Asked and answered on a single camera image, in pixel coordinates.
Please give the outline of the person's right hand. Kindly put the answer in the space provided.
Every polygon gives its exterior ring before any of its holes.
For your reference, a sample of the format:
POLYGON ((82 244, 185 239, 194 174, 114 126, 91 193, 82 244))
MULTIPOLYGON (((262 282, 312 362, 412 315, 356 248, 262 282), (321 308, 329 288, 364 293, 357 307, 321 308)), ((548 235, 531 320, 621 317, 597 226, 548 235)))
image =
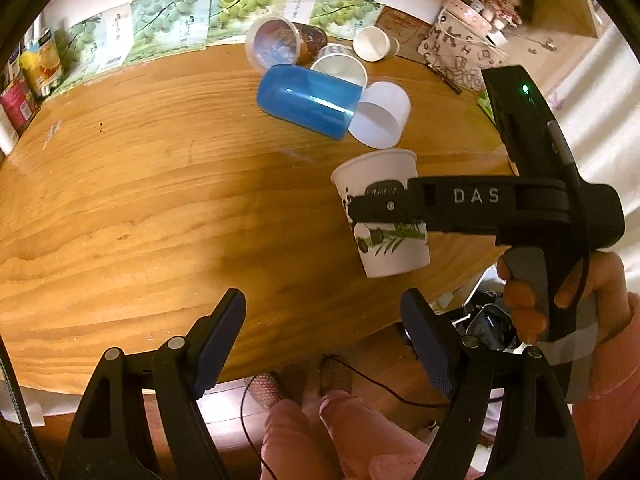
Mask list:
MULTIPOLYGON (((512 322, 521 341, 534 344, 547 329, 548 318, 536 309, 537 296, 532 286, 512 276, 506 260, 497 263, 499 278, 506 281, 503 300, 511 309, 512 322)), ((624 265, 615 252, 593 252, 584 295, 597 297, 598 343, 603 344, 630 323, 639 295, 627 289, 624 265)))

